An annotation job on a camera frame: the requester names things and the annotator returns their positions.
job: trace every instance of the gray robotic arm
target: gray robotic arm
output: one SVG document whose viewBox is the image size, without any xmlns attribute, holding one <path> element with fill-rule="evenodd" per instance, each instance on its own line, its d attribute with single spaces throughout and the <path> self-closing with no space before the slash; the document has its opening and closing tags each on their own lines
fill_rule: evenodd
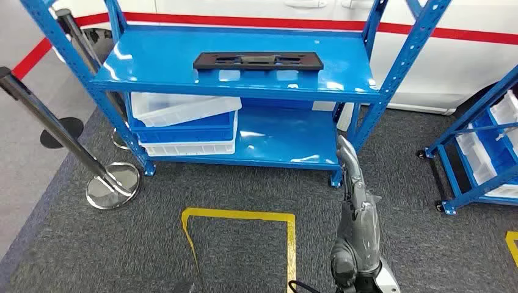
<svg viewBox="0 0 518 293">
<path fill-rule="evenodd" d="M 331 251 L 331 272 L 337 292 L 400 293 L 390 267 L 379 253 L 377 198 L 365 187 L 354 147 L 338 137 L 337 156 L 344 169 L 345 202 L 352 236 L 338 237 Z M 342 213 L 342 220 L 349 215 Z"/>
</svg>

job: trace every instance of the black stanchion base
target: black stanchion base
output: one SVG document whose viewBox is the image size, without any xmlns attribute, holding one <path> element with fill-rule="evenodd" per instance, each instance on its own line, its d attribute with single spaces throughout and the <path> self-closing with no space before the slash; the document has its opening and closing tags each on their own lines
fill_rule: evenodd
<svg viewBox="0 0 518 293">
<path fill-rule="evenodd" d="M 59 119 L 59 123 L 61 123 L 75 139 L 81 135 L 84 128 L 82 121 L 74 117 L 61 118 Z M 40 142 L 46 148 L 55 149 L 63 147 L 47 130 L 44 130 L 40 135 Z"/>
</svg>

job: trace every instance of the blue metal shelf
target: blue metal shelf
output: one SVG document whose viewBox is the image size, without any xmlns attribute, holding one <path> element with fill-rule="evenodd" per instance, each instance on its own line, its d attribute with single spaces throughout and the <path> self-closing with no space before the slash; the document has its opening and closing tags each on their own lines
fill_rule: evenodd
<svg viewBox="0 0 518 293">
<path fill-rule="evenodd" d="M 211 156 L 151 157 L 154 161 L 339 170 L 332 113 L 244 107 L 236 152 Z"/>
<path fill-rule="evenodd" d="M 146 175 L 154 174 L 153 161 L 157 159 L 316 168 L 333 170 L 333 186 L 339 186 L 342 179 L 335 155 L 335 123 L 343 103 L 355 104 L 354 121 L 347 130 L 347 139 L 359 151 L 450 3 L 450 0 L 426 2 L 384 83 L 378 86 L 372 77 L 370 57 L 388 1 L 373 2 L 362 32 L 338 32 L 130 26 L 117 0 L 104 0 L 115 47 L 99 72 L 92 74 L 49 13 L 47 4 L 50 0 L 20 0 L 117 129 Z M 413 9 L 414 14 L 417 14 L 415 7 Z M 195 70 L 192 66 L 201 52 L 243 51 L 316 52 L 324 69 L 318 72 L 238 71 Z M 130 92 L 161 92 L 239 96 L 253 99 L 247 100 L 252 104 L 268 107 L 244 107 L 243 114 L 239 113 L 240 135 L 233 155 L 156 158 L 150 157 L 139 146 L 135 133 L 127 127 L 107 99 L 106 91 L 123 92 L 126 95 Z M 310 109 L 311 104 L 306 104 L 308 101 L 339 103 L 332 113 L 311 112 L 302 109 Z M 360 104 L 367 104 L 368 110 L 362 116 L 361 123 L 358 123 Z M 247 133 L 259 136 L 248 136 Z"/>
<path fill-rule="evenodd" d="M 194 70 L 201 52 L 317 52 L 316 71 Z M 365 101 L 381 99 L 360 33 L 231 27 L 128 26 L 98 72 L 103 90 L 244 98 Z"/>
<path fill-rule="evenodd" d="M 507 136 L 496 140 L 504 129 L 516 127 L 518 123 L 498 125 L 490 107 L 502 97 L 518 81 L 518 65 L 515 66 L 501 81 L 496 83 L 479 101 L 477 101 L 461 118 L 455 121 L 434 143 L 425 148 L 427 157 L 434 157 L 437 152 L 450 181 L 454 198 L 442 201 L 446 214 L 455 215 L 456 209 L 472 202 L 518 205 L 518 198 L 512 195 L 488 196 L 488 192 L 504 184 L 518 183 L 518 156 L 513 150 L 513 145 Z M 455 136 L 464 132 L 475 132 L 491 159 L 491 163 L 497 175 L 482 184 L 477 184 L 473 177 L 473 170 L 462 153 Z M 464 167 L 465 173 L 471 185 L 471 189 L 462 193 L 455 174 L 451 168 L 450 160 L 444 151 L 444 145 L 453 143 Z"/>
</svg>

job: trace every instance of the chrome stanchion base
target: chrome stanchion base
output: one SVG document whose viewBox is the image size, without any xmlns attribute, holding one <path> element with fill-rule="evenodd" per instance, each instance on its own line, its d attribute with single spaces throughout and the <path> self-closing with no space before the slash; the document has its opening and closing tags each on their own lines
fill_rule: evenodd
<svg viewBox="0 0 518 293">
<path fill-rule="evenodd" d="M 114 143 L 114 145 L 117 147 L 117 148 L 120 148 L 121 150 L 129 150 L 130 148 L 128 148 L 128 146 L 126 145 L 126 143 L 124 142 L 124 140 L 122 140 L 119 136 L 119 134 L 117 133 L 117 129 L 114 128 L 114 132 L 112 132 L 112 141 Z"/>
<path fill-rule="evenodd" d="M 126 196 L 110 189 L 108 186 L 95 177 L 88 182 L 86 187 L 86 198 L 88 202 L 98 209 L 115 209 L 135 197 L 140 190 L 140 172 L 129 163 L 111 163 L 106 166 L 106 171 L 113 175 L 124 187 L 130 196 Z"/>
</svg>

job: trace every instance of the caster wheel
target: caster wheel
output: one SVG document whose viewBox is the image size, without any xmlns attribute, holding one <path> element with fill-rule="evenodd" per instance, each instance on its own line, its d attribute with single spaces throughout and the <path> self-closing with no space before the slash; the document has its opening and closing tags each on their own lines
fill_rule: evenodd
<svg viewBox="0 0 518 293">
<path fill-rule="evenodd" d="M 438 212 L 444 212 L 444 207 L 442 206 L 442 202 L 440 200 L 436 201 L 436 210 Z"/>
<path fill-rule="evenodd" d="M 426 159 L 426 153 L 424 150 L 418 150 L 415 152 L 415 155 L 419 158 L 419 159 Z"/>
</svg>

